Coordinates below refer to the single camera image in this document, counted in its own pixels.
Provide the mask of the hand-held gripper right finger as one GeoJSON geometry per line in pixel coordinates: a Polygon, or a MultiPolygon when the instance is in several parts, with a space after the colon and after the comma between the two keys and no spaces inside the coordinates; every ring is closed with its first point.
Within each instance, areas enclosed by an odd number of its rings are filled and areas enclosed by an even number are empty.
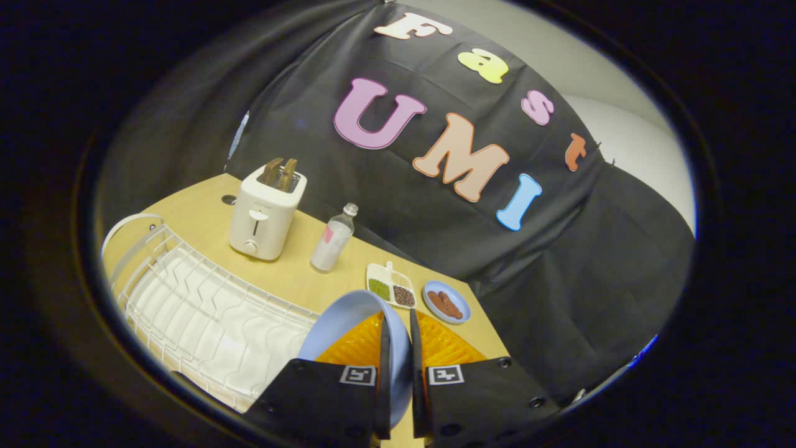
{"type": "Polygon", "coordinates": [[[429,317],[410,313],[412,422],[427,447],[531,446],[561,407],[512,358],[424,364],[429,317]]]}

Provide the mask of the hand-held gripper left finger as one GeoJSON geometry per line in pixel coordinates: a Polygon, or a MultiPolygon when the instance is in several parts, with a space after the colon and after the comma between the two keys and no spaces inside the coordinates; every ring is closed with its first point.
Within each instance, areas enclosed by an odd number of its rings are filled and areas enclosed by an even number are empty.
{"type": "Polygon", "coordinates": [[[287,363],[244,420],[291,447],[379,447],[391,434],[391,341],[382,317],[378,364],[287,363]]]}

